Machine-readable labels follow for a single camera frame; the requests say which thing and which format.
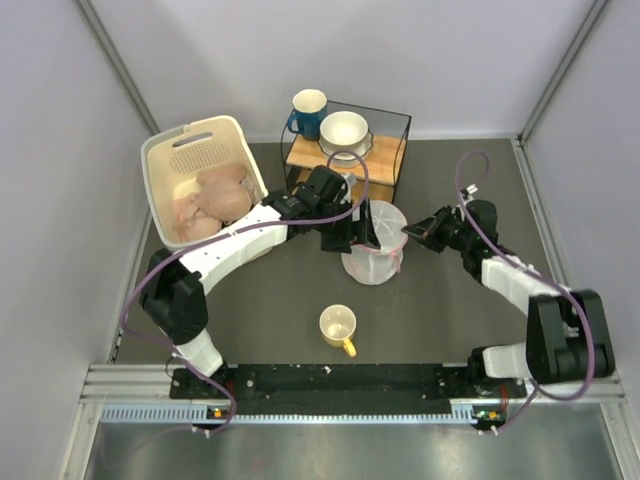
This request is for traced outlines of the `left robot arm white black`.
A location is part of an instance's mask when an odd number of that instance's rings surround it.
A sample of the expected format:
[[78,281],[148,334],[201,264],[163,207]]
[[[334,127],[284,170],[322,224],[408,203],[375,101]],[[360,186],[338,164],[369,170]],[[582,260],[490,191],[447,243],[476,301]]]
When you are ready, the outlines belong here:
[[293,190],[269,193],[212,239],[176,253],[163,249],[154,254],[139,303],[194,370],[192,384],[203,395],[220,394],[227,382],[223,357],[207,330],[207,295],[236,269],[309,231],[320,233],[325,252],[348,254],[355,245],[380,246],[368,196],[352,200],[349,181],[319,166]]

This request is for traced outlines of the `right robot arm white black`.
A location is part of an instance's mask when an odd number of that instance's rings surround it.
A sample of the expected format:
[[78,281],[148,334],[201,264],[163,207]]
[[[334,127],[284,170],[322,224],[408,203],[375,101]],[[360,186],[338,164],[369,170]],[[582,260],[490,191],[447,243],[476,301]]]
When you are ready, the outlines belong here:
[[[526,317],[522,343],[474,349],[466,380],[487,396],[504,379],[528,378],[540,385],[611,376],[615,357],[601,297],[593,290],[549,286],[513,252],[497,244],[495,205],[472,200],[465,208],[445,206],[402,228],[408,237],[437,253],[458,252],[465,271],[502,296]],[[494,242],[492,250],[485,242]]]

